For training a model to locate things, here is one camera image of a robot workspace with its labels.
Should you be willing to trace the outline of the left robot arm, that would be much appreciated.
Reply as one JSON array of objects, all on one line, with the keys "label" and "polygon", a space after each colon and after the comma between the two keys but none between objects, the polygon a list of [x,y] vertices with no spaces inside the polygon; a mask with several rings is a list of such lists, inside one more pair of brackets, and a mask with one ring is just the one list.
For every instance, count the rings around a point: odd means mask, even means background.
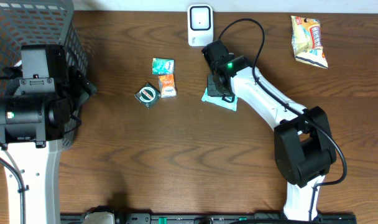
[{"label": "left robot arm", "polygon": [[17,90],[0,97],[0,164],[7,178],[10,223],[60,223],[58,172],[63,139],[81,126],[76,115],[96,92],[69,46],[24,45],[21,63],[2,79]]}]

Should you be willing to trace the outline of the light green pouch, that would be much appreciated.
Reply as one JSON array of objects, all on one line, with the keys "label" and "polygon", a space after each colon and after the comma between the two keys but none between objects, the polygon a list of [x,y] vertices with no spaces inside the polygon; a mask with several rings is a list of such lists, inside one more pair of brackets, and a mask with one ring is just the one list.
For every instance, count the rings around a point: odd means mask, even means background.
[{"label": "light green pouch", "polygon": [[201,100],[232,111],[237,111],[237,98],[235,96],[209,96],[208,89],[206,88]]}]

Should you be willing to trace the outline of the dark green balm box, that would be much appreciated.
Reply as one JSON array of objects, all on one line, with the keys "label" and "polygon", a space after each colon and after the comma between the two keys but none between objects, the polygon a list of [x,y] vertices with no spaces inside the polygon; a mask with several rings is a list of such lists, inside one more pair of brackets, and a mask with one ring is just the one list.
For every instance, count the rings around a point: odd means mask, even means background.
[{"label": "dark green balm box", "polygon": [[146,83],[134,96],[148,109],[160,100],[160,92],[150,83]]}]

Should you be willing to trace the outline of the yellow snack chip bag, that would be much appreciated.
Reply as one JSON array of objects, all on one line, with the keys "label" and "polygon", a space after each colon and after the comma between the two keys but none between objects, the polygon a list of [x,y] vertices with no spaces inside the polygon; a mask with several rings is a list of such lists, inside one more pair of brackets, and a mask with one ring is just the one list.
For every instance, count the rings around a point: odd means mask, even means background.
[{"label": "yellow snack chip bag", "polygon": [[296,61],[328,69],[321,43],[321,26],[317,19],[291,16],[292,48]]}]

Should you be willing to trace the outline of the orange tissue packet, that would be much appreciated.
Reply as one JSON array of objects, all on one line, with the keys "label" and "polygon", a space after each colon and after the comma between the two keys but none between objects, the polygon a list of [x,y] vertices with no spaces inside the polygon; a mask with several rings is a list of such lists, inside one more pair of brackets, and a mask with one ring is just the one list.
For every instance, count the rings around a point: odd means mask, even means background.
[{"label": "orange tissue packet", "polygon": [[175,87],[174,74],[159,75],[159,87],[162,98],[175,97],[177,90]]}]

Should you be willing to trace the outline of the teal tissue packet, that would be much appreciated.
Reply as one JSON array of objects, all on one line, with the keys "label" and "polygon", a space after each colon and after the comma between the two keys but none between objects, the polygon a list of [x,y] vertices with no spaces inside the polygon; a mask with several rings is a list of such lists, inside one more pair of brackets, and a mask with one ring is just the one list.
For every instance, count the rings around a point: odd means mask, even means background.
[{"label": "teal tissue packet", "polygon": [[170,75],[175,70],[174,59],[168,58],[153,58],[152,60],[152,74],[153,75]]}]

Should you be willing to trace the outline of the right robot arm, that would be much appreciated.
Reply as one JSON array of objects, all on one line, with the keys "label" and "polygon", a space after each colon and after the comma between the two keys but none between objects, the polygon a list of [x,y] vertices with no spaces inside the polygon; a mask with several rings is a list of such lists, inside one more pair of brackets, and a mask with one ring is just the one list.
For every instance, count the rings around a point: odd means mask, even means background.
[{"label": "right robot arm", "polygon": [[285,217],[315,220],[318,191],[337,159],[326,113],[319,106],[309,110],[285,96],[247,57],[234,56],[220,40],[201,53],[211,70],[212,89],[244,100],[273,130],[275,163],[287,181]]}]

